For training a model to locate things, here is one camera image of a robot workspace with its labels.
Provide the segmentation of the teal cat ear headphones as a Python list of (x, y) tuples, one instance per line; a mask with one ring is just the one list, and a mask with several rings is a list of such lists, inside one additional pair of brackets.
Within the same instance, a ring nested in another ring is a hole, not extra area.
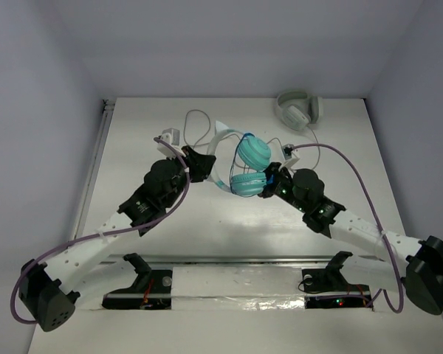
[(242, 198), (261, 194), (267, 184), (264, 171), (269, 167), (272, 151), (268, 144), (251, 132), (229, 128), (220, 121), (215, 123), (215, 136), (207, 146), (207, 155), (216, 155), (219, 143), (232, 135), (239, 141), (235, 147), (230, 165), (229, 181), (225, 183), (213, 166), (208, 178), (219, 189)]

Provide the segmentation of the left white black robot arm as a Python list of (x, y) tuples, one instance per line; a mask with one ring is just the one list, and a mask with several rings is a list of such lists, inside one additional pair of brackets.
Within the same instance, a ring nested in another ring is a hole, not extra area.
[(193, 148), (164, 147), (165, 158), (154, 162), (143, 183), (119, 205), (117, 211), (94, 233), (61, 244), (31, 259), (21, 268), (10, 298), (14, 319), (16, 300), (32, 315), (29, 324), (44, 332), (56, 330), (75, 312), (89, 292), (89, 276), (114, 249), (139, 240), (173, 214), (192, 183), (206, 181), (216, 162), (213, 154)]

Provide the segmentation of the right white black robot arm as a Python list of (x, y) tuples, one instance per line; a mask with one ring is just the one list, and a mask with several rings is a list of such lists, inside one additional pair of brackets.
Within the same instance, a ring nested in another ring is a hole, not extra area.
[(383, 290), (401, 290), (415, 306), (426, 313), (443, 312), (443, 240), (425, 240), (380, 231), (343, 205), (324, 195), (324, 183), (317, 173), (300, 169), (294, 174), (279, 163), (265, 171), (267, 185), (261, 197), (277, 196), (298, 211), (315, 233), (331, 240), (356, 246), (360, 257), (339, 251), (324, 268), (303, 272), (299, 287), (311, 295), (339, 292), (356, 285)]

